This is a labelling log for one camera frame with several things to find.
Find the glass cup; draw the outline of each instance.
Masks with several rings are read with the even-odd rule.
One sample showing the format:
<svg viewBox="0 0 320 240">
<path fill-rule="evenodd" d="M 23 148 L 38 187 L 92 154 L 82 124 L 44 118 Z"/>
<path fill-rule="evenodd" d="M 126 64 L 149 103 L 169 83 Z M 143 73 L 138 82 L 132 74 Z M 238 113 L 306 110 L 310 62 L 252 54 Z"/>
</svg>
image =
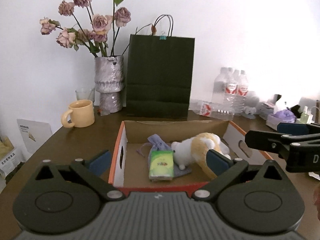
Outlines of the glass cup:
<svg viewBox="0 0 320 240">
<path fill-rule="evenodd" d="M 91 100 L 94 105 L 94 88 L 78 88 L 76 90 L 77 100 Z"/>
</svg>

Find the vase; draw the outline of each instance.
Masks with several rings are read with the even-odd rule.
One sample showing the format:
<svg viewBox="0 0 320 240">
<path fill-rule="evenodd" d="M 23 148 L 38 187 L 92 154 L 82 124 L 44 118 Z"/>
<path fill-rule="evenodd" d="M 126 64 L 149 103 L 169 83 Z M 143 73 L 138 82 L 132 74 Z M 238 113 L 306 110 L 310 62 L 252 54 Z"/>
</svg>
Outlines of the vase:
<svg viewBox="0 0 320 240">
<path fill-rule="evenodd" d="M 115 113 L 122 109 L 121 93 L 100 93 L 99 108 L 108 113 Z"/>
<path fill-rule="evenodd" d="M 97 92 L 120 92 L 124 88 L 123 56 L 95 58 L 95 73 Z"/>
</svg>

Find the drawstring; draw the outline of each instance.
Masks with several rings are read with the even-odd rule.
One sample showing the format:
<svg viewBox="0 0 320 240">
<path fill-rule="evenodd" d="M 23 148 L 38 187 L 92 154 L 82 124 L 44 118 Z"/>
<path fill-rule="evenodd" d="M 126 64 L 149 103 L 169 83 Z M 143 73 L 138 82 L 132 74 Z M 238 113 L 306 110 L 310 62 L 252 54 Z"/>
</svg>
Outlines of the drawstring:
<svg viewBox="0 0 320 240">
<path fill-rule="evenodd" d="M 143 157 L 145 157 L 144 154 L 141 152 L 141 150 L 142 150 L 142 147 L 147 146 L 147 145 L 152 146 L 153 144 L 152 143 L 144 143 L 141 145 L 140 149 L 136 150 L 136 152 L 139 153 L 140 155 L 142 155 Z"/>
</svg>

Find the white plush toy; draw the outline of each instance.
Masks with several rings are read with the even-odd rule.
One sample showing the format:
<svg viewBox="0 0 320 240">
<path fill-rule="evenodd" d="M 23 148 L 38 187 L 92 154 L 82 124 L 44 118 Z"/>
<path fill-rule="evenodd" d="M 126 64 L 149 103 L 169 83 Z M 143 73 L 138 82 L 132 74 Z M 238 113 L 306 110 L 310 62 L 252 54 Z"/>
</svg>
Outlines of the white plush toy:
<svg viewBox="0 0 320 240">
<path fill-rule="evenodd" d="M 173 150 L 173 160 L 180 170 L 184 170 L 186 166 L 192 163 L 198 163 L 210 179 L 214 179 L 216 175 L 206 164 L 208 150 L 214 149 L 228 159 L 231 159 L 229 148 L 221 143 L 218 135 L 213 133 L 200 133 L 180 143 L 173 142 L 171 148 Z"/>
<path fill-rule="evenodd" d="M 255 114 L 256 112 L 257 112 L 257 109 L 255 107 L 249 107 L 249 106 L 244 107 L 245 114 Z"/>
</svg>

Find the red label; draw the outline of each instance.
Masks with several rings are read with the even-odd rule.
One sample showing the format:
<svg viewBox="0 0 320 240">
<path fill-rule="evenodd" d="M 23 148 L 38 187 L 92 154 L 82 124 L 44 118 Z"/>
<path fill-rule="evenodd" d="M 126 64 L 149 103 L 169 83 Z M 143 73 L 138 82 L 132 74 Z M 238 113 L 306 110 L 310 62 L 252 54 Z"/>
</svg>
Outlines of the red label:
<svg viewBox="0 0 320 240">
<path fill-rule="evenodd" d="M 200 115 L 209 116 L 211 114 L 211 111 L 211 106 L 209 104 L 203 103 L 200 110 Z"/>
<path fill-rule="evenodd" d="M 237 92 L 237 85 L 229 83 L 226 85 L 226 93 L 230 95 L 235 95 Z"/>
<path fill-rule="evenodd" d="M 245 97 L 248 93 L 248 87 L 246 86 L 241 86 L 238 88 L 238 95 Z"/>
</svg>

